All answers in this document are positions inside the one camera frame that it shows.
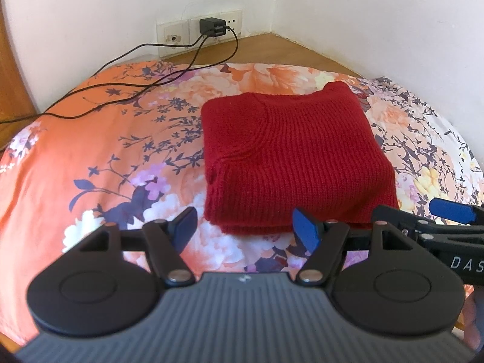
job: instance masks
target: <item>black cable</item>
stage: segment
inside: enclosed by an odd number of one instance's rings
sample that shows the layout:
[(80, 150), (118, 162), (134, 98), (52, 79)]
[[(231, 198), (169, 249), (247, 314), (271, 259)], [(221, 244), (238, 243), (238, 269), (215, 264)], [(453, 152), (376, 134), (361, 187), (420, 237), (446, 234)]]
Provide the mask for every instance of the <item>black cable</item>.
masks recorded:
[[(115, 59), (112, 59), (110, 62), (107, 62), (105, 65), (103, 65), (102, 67), (100, 67), (100, 69), (98, 69), (93, 75), (91, 75), (91, 78), (96, 76), (99, 72), (101, 72), (104, 68), (106, 68), (108, 65), (122, 59), (123, 57), (126, 57), (129, 53), (132, 53), (134, 52), (135, 50), (139, 49), (139, 48), (142, 48), (144, 46), (159, 46), (159, 47), (170, 47), (170, 46), (173, 46), (173, 47), (176, 47), (176, 48), (191, 48), (192, 46), (195, 46), (197, 43), (200, 42), (200, 40), (206, 36), (207, 34), (211, 33), (213, 30), (209, 30), (209, 31), (206, 31), (204, 32), (203, 34), (200, 34), (200, 37), (194, 42), (192, 43), (191, 45), (167, 45), (167, 44), (164, 44), (164, 43), (142, 43), (141, 45), (138, 45), (137, 47), (135, 48), (132, 48), (129, 52), (126, 52), (124, 54), (122, 54), (121, 56), (115, 58)], [(145, 87), (146, 84), (137, 84), (137, 83), (98, 83), (98, 84), (92, 84), (91, 86), (87, 86), (87, 87), (82, 87), (82, 88), (78, 88), (77, 90), (74, 90), (71, 89), (70, 91), (68, 91), (66, 94), (64, 94), (61, 98), (59, 98), (57, 101), (55, 101), (52, 105), (50, 105), (46, 112), (53, 108), (54, 106), (56, 106), (60, 101), (70, 97), (71, 95), (74, 95), (74, 94), (77, 94), (77, 93), (81, 93), (82, 91), (86, 91), (86, 90), (90, 90), (92, 88), (96, 88), (96, 87), (104, 87), (104, 86), (128, 86), (128, 87)]]
[[(172, 83), (174, 81), (176, 81), (177, 79), (179, 79), (180, 77), (182, 77), (183, 75), (185, 75), (187, 72), (190, 72), (190, 71), (195, 71), (195, 70), (202, 70), (202, 69), (205, 69), (205, 68), (210, 68), (210, 67), (214, 67), (214, 66), (217, 66), (217, 65), (220, 65), (220, 64), (223, 64), (225, 62), (227, 62), (228, 60), (230, 60), (232, 57), (234, 57), (234, 55), (237, 53), (237, 51), (239, 50), (239, 38), (237, 37), (237, 35), (235, 34), (235, 31), (230, 28), (230, 27), (227, 27), (228, 30), (230, 30), (232, 32), (232, 34), (234, 35), (235, 37), (235, 41), (236, 41), (236, 46), (235, 46), (235, 50), (234, 52), (229, 56), (227, 57), (226, 59), (220, 61), (220, 62), (217, 62), (217, 63), (214, 63), (214, 64), (209, 64), (209, 65), (205, 65), (203, 67), (196, 67), (196, 68), (192, 68), (192, 66), (194, 65), (195, 63), (195, 60), (197, 59), (199, 53), (200, 53), (200, 50), (202, 49), (202, 46), (203, 44), (207, 41), (207, 39), (209, 37), (206, 37), (202, 43), (200, 44), (200, 46), (198, 47), (197, 49), (197, 52), (195, 53), (195, 56), (193, 57), (191, 63), (188, 65), (187, 68), (185, 68), (184, 70), (179, 70), (179, 71), (174, 71), (174, 72), (171, 72), (170, 74), (168, 75), (165, 75), (163, 76), (162, 78), (156, 80), (155, 82), (151, 83), (151, 84), (148, 84), (145, 86), (144, 89), (142, 89), (141, 91), (137, 92), (136, 94), (134, 94), (133, 96), (129, 97), (129, 98), (125, 98), (125, 99), (122, 99), (122, 100), (113, 100), (113, 101), (109, 101), (109, 102), (106, 102), (106, 103), (102, 103), (102, 104), (99, 104), (97, 106), (95, 106), (94, 108), (84, 112), (84, 113), (81, 113), (80, 115), (76, 115), (76, 116), (60, 116), (60, 115), (57, 115), (55, 113), (50, 113), (50, 112), (43, 112), (43, 113), (39, 113), (38, 115), (32, 115), (32, 116), (25, 116), (25, 117), (19, 117), (17, 119), (14, 119), (14, 120), (7, 120), (7, 121), (0, 121), (0, 124), (11, 124), (11, 123), (16, 123), (16, 122), (19, 122), (19, 121), (23, 121), (23, 120), (30, 120), (32, 118), (37, 118), (37, 117), (40, 117), (40, 116), (52, 116), (52, 117), (57, 117), (57, 118), (62, 118), (62, 119), (66, 119), (66, 120), (74, 120), (76, 118), (80, 118), (80, 117), (84, 117), (86, 115), (88, 115), (89, 113), (92, 113), (94, 111), (98, 111), (98, 110), (101, 110), (102, 108), (104, 108), (105, 106), (108, 106), (108, 105), (114, 105), (114, 104), (117, 104), (117, 103), (124, 103), (124, 102), (127, 102), (127, 101), (130, 101), (130, 100), (133, 100), (135, 99), (137, 96), (143, 94), (144, 92), (146, 92), (147, 90), (149, 90), (150, 88), (152, 87), (158, 87), (158, 86), (163, 86), (165, 84), (169, 84), (169, 83)], [(163, 79), (166, 79), (167, 77), (169, 76), (172, 76), (174, 74), (177, 74), (180, 72), (180, 75), (176, 76), (175, 78), (172, 78), (172, 79), (169, 79), (168, 81), (166, 82), (163, 82), (163, 83), (160, 83)]]
[(191, 45), (167, 45), (167, 44), (164, 44), (164, 43), (143, 43), (141, 45), (138, 45), (136, 48), (132, 48), (129, 52), (126, 52), (125, 54), (122, 54), (121, 56), (111, 60), (110, 62), (107, 62), (105, 65), (103, 65), (100, 69), (98, 69), (93, 76), (96, 76), (99, 72), (101, 72), (104, 68), (106, 68), (108, 65), (118, 61), (118, 60), (121, 60), (123, 57), (126, 57), (129, 53), (132, 53), (134, 52), (135, 50), (139, 49), (139, 48), (142, 48), (144, 46), (163, 46), (163, 47), (171, 47), (171, 48), (191, 48), (193, 46), (195, 46), (197, 43), (200, 42), (200, 40), (209, 33), (209, 31), (207, 31), (206, 33), (204, 34), (201, 34), (200, 37), (198, 38), (198, 40), (196, 40), (194, 43), (192, 43)]

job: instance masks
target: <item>gray ribbed plate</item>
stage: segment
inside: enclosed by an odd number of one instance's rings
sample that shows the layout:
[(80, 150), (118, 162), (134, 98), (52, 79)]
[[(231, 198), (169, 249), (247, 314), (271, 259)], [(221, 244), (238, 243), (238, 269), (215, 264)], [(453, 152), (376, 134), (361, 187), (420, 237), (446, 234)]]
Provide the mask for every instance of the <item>gray ribbed plate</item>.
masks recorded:
[(166, 292), (130, 329), (95, 339), (43, 333), (25, 363), (464, 363), (474, 354), (450, 332), (395, 340), (356, 328), (317, 288), (286, 273), (206, 273)]

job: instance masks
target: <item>folded red sweater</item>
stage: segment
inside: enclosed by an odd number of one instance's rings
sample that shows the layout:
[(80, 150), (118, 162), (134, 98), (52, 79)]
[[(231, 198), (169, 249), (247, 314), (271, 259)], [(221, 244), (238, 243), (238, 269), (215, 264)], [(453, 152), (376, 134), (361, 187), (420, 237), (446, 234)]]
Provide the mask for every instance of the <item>folded red sweater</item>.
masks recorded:
[(226, 233), (290, 231), (295, 207), (368, 224), (377, 205), (398, 206), (393, 167), (343, 82), (303, 96), (217, 98), (201, 117), (205, 218)]

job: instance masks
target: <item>text das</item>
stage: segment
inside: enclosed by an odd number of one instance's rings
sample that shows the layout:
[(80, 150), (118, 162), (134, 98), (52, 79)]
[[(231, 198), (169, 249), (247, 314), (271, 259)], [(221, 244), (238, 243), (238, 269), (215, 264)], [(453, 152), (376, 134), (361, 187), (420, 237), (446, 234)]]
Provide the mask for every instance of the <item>text das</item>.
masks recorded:
[(462, 271), (467, 270), (467, 271), (475, 271), (476, 273), (482, 273), (484, 271), (484, 260), (478, 262), (478, 259), (469, 259), (467, 262), (462, 261), (461, 257), (454, 257), (452, 264), (451, 264), (451, 269), (460, 269)]

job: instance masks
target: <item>white wall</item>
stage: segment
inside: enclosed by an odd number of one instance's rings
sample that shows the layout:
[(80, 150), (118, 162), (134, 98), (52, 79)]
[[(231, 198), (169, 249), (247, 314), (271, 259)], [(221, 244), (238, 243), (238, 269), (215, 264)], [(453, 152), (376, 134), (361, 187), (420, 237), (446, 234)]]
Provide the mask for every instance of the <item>white wall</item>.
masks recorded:
[(273, 31), (428, 101), (484, 165), (484, 0), (277, 0)]
[[(243, 35), (269, 32), (274, 1), (3, 0), (3, 4), (24, 82), (43, 111), (105, 62), (140, 43), (156, 42), (157, 21), (242, 8)], [(145, 48), (137, 54), (149, 53), (156, 50)]]

